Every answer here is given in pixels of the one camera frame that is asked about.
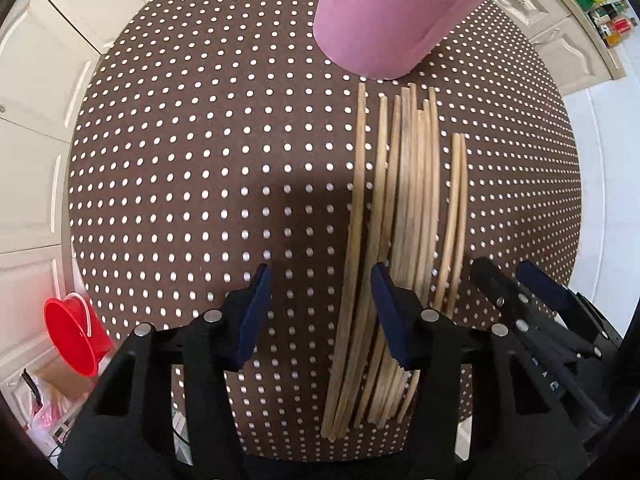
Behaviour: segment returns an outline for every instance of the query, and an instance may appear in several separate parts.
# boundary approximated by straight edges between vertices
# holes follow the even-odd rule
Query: table
[[[73,244],[93,306],[115,341],[138,322],[185,324],[274,270],[257,353],[227,384],[244,449],[288,460],[398,451],[408,420],[319,436],[349,219],[356,88],[312,37],[318,0],[151,0],[89,86],[69,173]],[[440,253],[449,136],[466,136],[465,258],[505,272],[536,261],[572,272],[580,175],[558,90],[526,38],[489,1],[377,98],[436,87],[441,126]],[[367,187],[376,132],[367,127]],[[498,313],[463,271],[454,320],[488,328]],[[183,408],[180,368],[173,398]],[[470,414],[462,370],[461,418]]]

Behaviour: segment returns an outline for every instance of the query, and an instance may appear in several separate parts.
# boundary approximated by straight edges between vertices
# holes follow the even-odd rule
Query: bamboo stick
[[[458,221],[458,201],[460,199],[460,134],[453,134],[451,139],[451,180],[449,189],[449,206],[447,207],[447,227],[444,235],[442,247],[442,258],[440,259],[440,270],[438,271],[438,285],[436,285],[436,295],[433,300],[434,310],[442,310],[442,300],[444,299],[445,284],[449,277],[449,267],[453,256],[453,242],[456,236],[456,225]]]
[[[429,258],[429,246],[431,237],[435,239],[435,233],[431,231],[431,216],[433,215],[433,204],[431,203],[431,195],[433,193],[433,128],[431,126],[430,105],[427,100],[422,102],[422,109],[425,115],[425,135],[424,135],[424,158],[425,165],[422,175],[424,183],[422,184],[422,228],[420,231],[420,251],[418,253],[418,261],[416,263],[416,277],[414,291],[420,298],[423,305],[426,304],[428,295],[425,297],[423,290],[425,282],[431,282],[431,275],[426,274]]]
[[[398,391],[401,391],[401,390],[404,389],[404,384],[405,383],[406,383],[406,373],[405,373],[404,370],[402,370],[401,367],[398,366],[398,364],[396,364],[396,368],[394,370],[393,378],[390,381],[388,396],[385,399],[385,402],[383,404],[382,412],[380,413],[380,416],[378,417],[378,420],[376,421],[376,424],[377,424],[378,428],[384,428],[385,427],[386,421],[388,420],[389,416],[391,415],[391,408],[394,405],[394,401],[396,399],[396,396],[398,395]]]
[[[391,126],[391,142],[389,144],[389,167],[388,174],[386,178],[386,189],[385,189],[385,211],[382,221],[382,238],[380,240],[379,252],[378,252],[378,260],[381,262],[386,261],[389,252],[389,243],[391,240],[391,232],[393,229],[394,222],[394,213],[396,208],[396,185],[398,183],[398,167],[399,167],[399,157],[400,157],[400,112],[401,112],[401,99],[400,96],[396,96],[394,99],[394,114],[393,121]],[[375,309],[372,309],[372,318],[373,318],[373,330],[375,330],[376,323],[376,313]],[[373,330],[371,332],[371,336],[368,338],[368,342],[365,341],[363,344],[363,348],[368,349],[371,345],[371,340],[373,339]],[[378,328],[378,337],[376,338],[374,351],[371,355],[371,359],[369,362],[369,368],[367,370],[367,379],[365,380],[364,390],[362,391],[362,396],[360,397],[360,404],[358,406],[358,411],[356,413],[356,417],[354,420],[354,427],[357,428],[362,419],[364,417],[365,410],[367,409],[367,405],[369,403],[369,398],[371,396],[371,391],[376,382],[376,377],[378,376],[378,370],[380,369],[380,361],[382,359],[382,352],[384,350],[385,345],[385,337],[382,333],[382,327]],[[365,352],[363,352],[363,361],[366,364],[366,358],[368,357]],[[353,406],[355,404],[356,398],[358,397],[358,391],[352,392],[352,397],[350,399],[350,404]]]
[[[436,250],[436,236],[438,235],[438,220],[440,217],[440,123],[438,120],[438,102],[433,87],[429,87],[429,111],[431,115],[431,225],[429,247],[427,250],[427,267],[424,269],[424,287],[422,289],[422,302],[428,306],[428,298],[431,291],[431,279],[433,272],[433,255]]]
[[[417,121],[414,124],[414,130],[412,133],[414,134],[414,142],[412,142],[412,146],[415,146],[415,151],[420,155],[418,156],[418,168],[415,171],[415,217],[414,224],[412,225],[412,238],[411,242],[409,242],[409,247],[411,247],[411,253],[409,256],[409,276],[405,283],[406,288],[413,289],[418,296],[422,293],[422,287],[424,282],[424,272],[418,272],[418,252],[420,250],[420,244],[422,243],[422,239],[424,238],[423,234],[423,218],[428,217],[428,211],[424,211],[423,202],[424,202],[424,174],[425,174],[425,157],[422,156],[423,153],[426,153],[426,145],[428,144],[427,139],[427,126],[428,126],[428,116],[423,110],[418,110],[417,113]],[[404,386],[406,383],[406,378],[408,377],[408,373],[403,375],[404,381],[401,382],[401,385],[398,388],[391,388],[389,390],[389,398],[386,401],[386,405],[384,410],[382,411],[383,420],[386,420],[388,416],[393,415],[398,411],[398,405],[402,401],[402,396],[404,395]]]
[[[411,116],[412,116],[412,103],[411,103],[411,91],[409,88],[402,88],[402,115],[401,115],[401,143],[400,143],[400,168],[398,171],[398,206],[396,208],[396,224],[394,229],[393,248],[391,254],[391,267],[390,275],[394,280],[398,280],[402,274],[402,260],[406,257],[404,255],[404,244],[406,241],[406,230],[408,227],[408,203],[410,198],[410,168],[411,161]],[[394,365],[396,362],[386,349],[384,341],[384,334],[382,331],[378,332],[378,338],[381,340],[381,344],[385,347],[382,354],[382,364],[380,365],[380,374],[376,387],[371,399],[371,406],[369,409],[369,422],[376,422],[382,409],[384,408],[384,402],[388,396],[388,391],[391,386],[390,381],[394,376]]]
[[[460,136],[462,156],[460,157],[460,207],[458,211],[458,229],[456,233],[456,251],[453,257],[453,270],[449,280],[449,297],[447,298],[447,317],[453,317],[453,307],[456,304],[456,295],[460,286],[460,274],[462,273],[462,261],[465,254],[466,239],[466,200],[468,196],[468,167],[466,165],[466,140],[464,135]]]
[[[324,414],[322,416],[321,435],[329,437],[334,423],[336,403],[342,383],[344,362],[349,346],[351,333],[351,317],[358,281],[360,262],[360,243],[362,238],[362,216],[364,211],[365,188],[365,125],[366,125],[365,85],[358,85],[358,111],[356,115],[355,164],[353,171],[353,192],[351,193],[351,215],[349,220],[349,236],[344,262],[344,278],[340,298],[340,313],[335,338],[334,359],[329,377]]]
[[[347,410],[347,404],[351,397],[351,392],[360,386],[362,372],[358,375],[360,369],[360,361],[362,360],[363,343],[365,335],[369,331],[370,311],[372,310],[371,301],[371,267],[378,260],[378,246],[382,234],[382,221],[385,208],[385,179],[386,179],[386,137],[388,131],[387,117],[387,100],[386,96],[380,97],[380,110],[378,115],[378,141],[376,149],[376,173],[373,180],[373,198],[371,205],[371,216],[369,219],[369,235],[367,240],[367,252],[364,259],[364,268],[362,269],[362,280],[360,282],[360,294],[358,296],[358,305],[356,308],[356,317],[351,333],[349,359],[347,368],[342,381],[342,390],[338,398],[338,405],[335,411],[335,418],[332,430],[329,434],[330,440],[335,440],[340,435],[340,428],[346,427],[348,420],[351,419],[351,411]],[[347,423],[343,423],[343,418],[347,418]]]

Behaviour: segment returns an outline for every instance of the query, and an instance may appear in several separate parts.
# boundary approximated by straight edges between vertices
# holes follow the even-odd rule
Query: black cable
[[[174,433],[175,433],[175,436],[176,436],[176,437],[178,437],[178,438],[179,438],[183,443],[185,443],[187,446],[191,446],[191,445],[189,444],[189,442],[188,442],[187,440],[185,440],[185,438],[184,438],[180,433],[178,433],[178,432],[176,431],[176,429],[175,429],[175,428],[173,428],[173,429],[174,429]]]
[[[52,458],[60,456],[60,454],[62,453],[62,448],[65,445],[66,436],[69,434],[69,431],[71,431],[71,428],[65,431],[65,434],[62,436],[62,442],[60,442],[60,444],[58,443],[58,441],[56,441],[56,447],[51,450],[51,453],[49,453],[49,455],[47,456],[47,460],[51,461]],[[60,450],[60,452],[57,455],[54,455],[57,450]]]

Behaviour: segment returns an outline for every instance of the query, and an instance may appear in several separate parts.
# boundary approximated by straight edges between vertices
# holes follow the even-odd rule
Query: plastic bag
[[[49,430],[69,410],[72,402],[38,376],[33,377],[33,382],[40,391],[42,406],[38,408],[35,397],[31,398],[30,413],[35,414],[29,422],[27,434],[41,452],[55,464],[60,454],[60,446],[49,434]]]

